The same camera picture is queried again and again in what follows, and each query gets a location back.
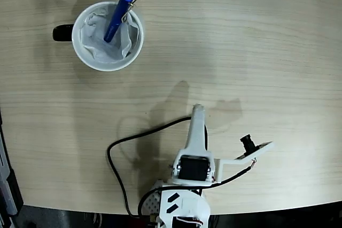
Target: black mug handle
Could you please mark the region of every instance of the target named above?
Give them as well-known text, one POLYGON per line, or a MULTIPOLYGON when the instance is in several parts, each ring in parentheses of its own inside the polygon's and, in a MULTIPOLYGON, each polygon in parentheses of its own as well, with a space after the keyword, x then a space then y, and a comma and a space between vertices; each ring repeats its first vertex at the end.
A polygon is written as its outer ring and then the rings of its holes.
POLYGON ((55 41, 71 41, 71 34, 73 32, 73 24, 59 25, 52 31, 52 38, 55 41))

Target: white object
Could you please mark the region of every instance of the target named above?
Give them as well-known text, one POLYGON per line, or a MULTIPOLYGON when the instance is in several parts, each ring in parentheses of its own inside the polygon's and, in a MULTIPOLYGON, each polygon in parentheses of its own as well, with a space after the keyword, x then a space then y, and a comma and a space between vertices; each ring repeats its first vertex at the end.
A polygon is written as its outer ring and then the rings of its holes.
POLYGON ((112 63, 123 60, 132 47, 132 41, 135 44, 138 39, 139 27, 128 13, 127 22, 119 26, 112 41, 107 43, 103 40, 114 10, 114 6, 111 6, 111 10, 108 10, 108 6, 95 9, 85 19, 80 30, 82 45, 99 62, 112 63))
POLYGON ((259 149, 256 150, 255 152, 251 153, 248 156, 245 156, 243 154, 234 160, 215 159, 215 165, 216 165, 215 180, 216 180, 216 182, 220 183, 224 180, 224 179, 222 179, 223 165, 225 165, 225 164, 233 164, 233 165, 247 164, 247 163, 253 161, 254 159, 256 159, 262 153, 271 149, 273 146, 274 146, 274 143, 272 141, 270 141, 268 143, 260 144, 259 149))
POLYGON ((139 55, 141 48, 144 43, 144 36, 145 36, 145 28, 144 28, 144 21, 142 19, 142 16, 138 14, 138 11, 136 8, 134 10, 131 10, 129 14, 131 15, 132 20, 136 23, 136 25, 139 28, 139 34, 138 39, 136 41, 136 44, 133 45, 130 49, 130 52, 127 54, 125 58, 122 60, 116 61, 116 62, 102 62, 97 59, 95 59, 92 55, 92 53, 86 49, 82 43, 81 43, 81 34, 80 31, 84 25, 84 22, 86 19, 94 13, 95 10, 102 9, 102 8, 108 8, 108 6, 114 6, 116 5, 116 2, 100 2, 96 3, 88 8, 86 8, 76 19, 76 22, 73 27, 72 31, 72 42, 74 50, 77 54, 77 56, 81 59, 83 63, 85 63, 87 66, 104 72, 111 72, 114 70, 120 70, 131 64, 135 58, 139 55))
MULTIPOLYGON (((204 120, 204 107, 199 104, 195 105, 192 111, 188 140, 185 149, 180 150, 175 159, 171 179, 167 184, 158 180, 152 189, 172 185, 210 186, 212 184, 211 178, 215 174, 216 181, 222 181, 224 164, 246 164, 253 160, 254 162, 251 165, 251 167, 253 167, 256 162, 256 157, 269 150, 274 145, 273 142, 261 144, 255 152, 247 156, 241 155, 234 160, 214 160, 211 152, 205 149, 204 120), (182 156, 186 156, 187 158, 206 158, 209 162, 207 179, 205 181, 179 179, 178 175, 181 169, 180 159, 182 156)), ((150 215, 159 213, 156 217, 156 228, 172 228, 174 219, 179 220, 179 218, 185 217, 193 218, 195 220, 194 222, 198 223, 198 226, 207 228, 211 213, 210 206, 205 199, 204 193, 202 192, 202 194, 199 195, 198 193, 189 190, 165 190, 161 193, 154 192, 146 199, 143 206, 150 215)))
POLYGON ((204 196, 188 190, 163 191, 160 201, 159 218, 164 222, 165 228, 172 228, 174 217, 192 217, 203 222, 202 228, 208 228, 210 206, 204 196))
POLYGON ((169 183, 195 186, 211 186, 212 177, 215 173, 215 162, 212 153, 205 149, 204 120, 204 107, 200 104, 196 104, 192 111, 186 146, 184 149, 178 152, 178 155, 173 163, 173 172, 169 183), (208 175, 205 181, 185 180, 178 178, 179 170, 181 168, 180 161, 182 156, 206 158, 209 161, 208 175))

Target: wood grain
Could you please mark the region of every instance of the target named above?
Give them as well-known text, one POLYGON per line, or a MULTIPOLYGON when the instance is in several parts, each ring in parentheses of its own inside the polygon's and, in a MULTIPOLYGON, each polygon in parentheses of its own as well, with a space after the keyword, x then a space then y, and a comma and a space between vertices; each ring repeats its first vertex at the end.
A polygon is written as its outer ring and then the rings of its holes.
MULTIPOLYGON (((342 200, 341 0, 138 0, 146 24, 129 67, 97 72, 53 27, 107 0, 0 0, 0 106, 25 204, 125 213, 109 143, 207 110, 209 149, 276 147, 248 175, 206 191, 212 213, 342 200)), ((185 144, 188 124, 116 147, 133 212, 185 144)), ((240 167, 228 167, 228 177, 240 167)))

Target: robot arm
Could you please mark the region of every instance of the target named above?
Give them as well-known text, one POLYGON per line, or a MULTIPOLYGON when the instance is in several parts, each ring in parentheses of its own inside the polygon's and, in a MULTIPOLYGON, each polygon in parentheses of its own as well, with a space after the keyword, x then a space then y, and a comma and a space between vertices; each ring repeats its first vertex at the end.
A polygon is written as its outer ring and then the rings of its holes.
MULTIPOLYGON (((269 150, 273 143, 254 145, 250 135, 241 138, 246 152, 234 160, 213 159, 206 149, 205 112, 202 105, 195 105, 192 111, 188 140, 173 163, 168 183, 157 181, 154 188, 171 185, 211 186, 212 178, 222 181, 225 164, 245 164, 269 150)), ((191 190, 165 190, 151 195, 144 204, 150 213, 158 213, 158 228, 208 228, 210 206, 203 193, 191 190)))

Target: wire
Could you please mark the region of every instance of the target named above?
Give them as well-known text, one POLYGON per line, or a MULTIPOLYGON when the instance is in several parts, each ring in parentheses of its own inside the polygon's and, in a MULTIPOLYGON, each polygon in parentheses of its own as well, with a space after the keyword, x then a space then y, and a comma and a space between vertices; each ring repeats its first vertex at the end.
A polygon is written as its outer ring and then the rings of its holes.
POLYGON ((257 159, 256 159, 256 158, 254 158, 254 160, 252 160, 251 168, 253 168, 253 167, 254 167, 254 165, 256 164, 256 161, 257 161, 257 159))
POLYGON ((217 219, 216 219, 214 228, 217 228, 217 226, 218 226, 218 224, 219 224, 219 220, 220 220, 220 216, 217 215, 217 219))
POLYGON ((189 224, 199 224, 200 226, 203 225, 203 222, 201 220, 185 220, 185 219, 182 219, 182 218, 179 218, 179 217, 176 217, 176 219, 178 221, 182 221, 182 222, 185 222, 185 223, 189 223, 189 224))
POLYGON ((120 140, 118 140, 118 141, 115 141, 115 142, 111 143, 111 144, 108 146, 108 148, 107 148, 107 158, 108 158, 109 164, 110 164, 110 166, 111 166, 111 168, 112 168, 112 170, 113 170, 113 172, 114 172, 114 174, 115 174, 115 176, 116 176, 116 178, 117 178, 117 180, 118 180, 118 182, 119 182, 119 184, 120 184, 120 187, 121 187, 121 190, 122 190, 122 194, 123 194, 123 199, 124 199, 124 201, 125 201, 125 208, 126 208, 126 211, 127 211, 128 215, 129 215, 130 217, 132 217, 132 218, 139 218, 137 215, 133 215, 132 212, 131 212, 130 209, 129 209, 126 189, 125 189, 125 186, 123 185, 123 182, 122 182, 122 180, 121 180, 121 177, 120 177, 120 175, 119 175, 117 169, 116 169, 115 166, 114 166, 113 160, 112 160, 112 158, 111 158, 111 149, 112 149, 115 145, 120 144, 120 143, 123 143, 124 141, 130 141, 130 140, 137 139, 137 138, 140 138, 140 137, 148 136, 148 135, 151 135, 151 134, 153 134, 153 133, 159 132, 159 131, 161 131, 161 130, 163 130, 163 129, 169 128, 169 127, 171 127, 171 126, 173 126, 173 125, 176 125, 176 124, 178 124, 178 123, 181 123, 181 122, 187 121, 187 120, 191 120, 191 117, 183 117, 183 118, 181 118, 181 119, 179 119, 179 120, 176 120, 176 121, 173 121, 173 122, 171 122, 171 123, 162 125, 162 126, 160 126, 160 127, 158 127, 158 128, 151 129, 151 130, 149 130, 149 131, 142 132, 142 133, 137 134, 137 135, 134 135, 134 136, 130 136, 130 137, 126 137, 126 138, 120 139, 120 140))
MULTIPOLYGON (((113 172, 114 172, 114 174, 115 174, 115 176, 116 176, 116 178, 120 184, 122 194, 123 194, 123 199, 125 201, 125 208, 126 208, 126 211, 130 217, 144 219, 144 216, 142 214, 143 204, 144 204, 145 200, 154 192, 157 192, 157 191, 162 192, 162 191, 169 191, 169 190, 199 190, 199 195, 201 195, 203 189, 215 188, 215 187, 224 185, 226 183, 229 183, 229 182, 235 180, 236 178, 242 176, 243 174, 247 173, 248 171, 250 171, 252 169, 252 167, 254 166, 254 163, 253 163, 251 166, 245 168, 244 170, 240 171, 239 173, 235 174, 234 176, 222 181, 221 183, 216 183, 216 184, 213 184, 211 186, 167 186, 167 187, 159 187, 159 188, 152 189, 149 192, 147 192, 145 195, 143 195, 143 197, 141 198, 139 205, 138 205, 138 215, 133 215, 129 209, 127 192, 126 192, 125 186, 123 185, 121 177, 120 177, 117 169, 115 168, 113 160, 111 158, 111 149, 117 144, 123 143, 125 141, 129 141, 129 140, 133 140, 133 139, 137 139, 137 138, 141 138, 144 136, 151 135, 153 133, 159 132, 163 129, 169 128, 173 125, 176 125, 176 124, 179 124, 181 122, 188 121, 188 120, 191 120, 191 117, 183 117, 183 118, 175 120, 171 123, 168 123, 168 124, 162 125, 160 127, 148 130, 146 132, 142 132, 142 133, 139 133, 139 134, 134 135, 134 136, 130 136, 130 137, 126 137, 126 138, 117 140, 108 146, 108 148, 107 148, 108 162, 109 162, 109 164, 110 164, 110 166, 111 166, 111 168, 112 168, 112 170, 113 170, 113 172)), ((208 149, 208 132, 207 132, 207 128, 205 126, 204 126, 204 133, 205 133, 205 148, 208 149)))
POLYGON ((220 183, 216 183, 213 184, 211 186, 167 186, 167 187, 159 187, 159 188, 154 188, 152 190, 150 190, 149 192, 147 192, 144 196, 142 196, 139 205, 138 205, 138 216, 140 218, 144 218, 142 210, 143 210, 143 204, 145 202, 145 200, 153 193, 159 191, 159 192, 163 192, 163 191, 170 191, 170 190, 200 190, 200 189, 210 189, 210 188, 216 188, 219 187, 221 185, 227 184, 233 180, 235 180, 236 178, 244 175, 245 173, 247 173, 248 171, 250 171, 252 169, 252 165, 243 169, 242 171, 240 171, 239 173, 233 175, 232 177, 223 180, 220 183))
POLYGON ((101 228, 102 226, 102 214, 100 214, 100 223, 98 224, 98 228, 101 228))

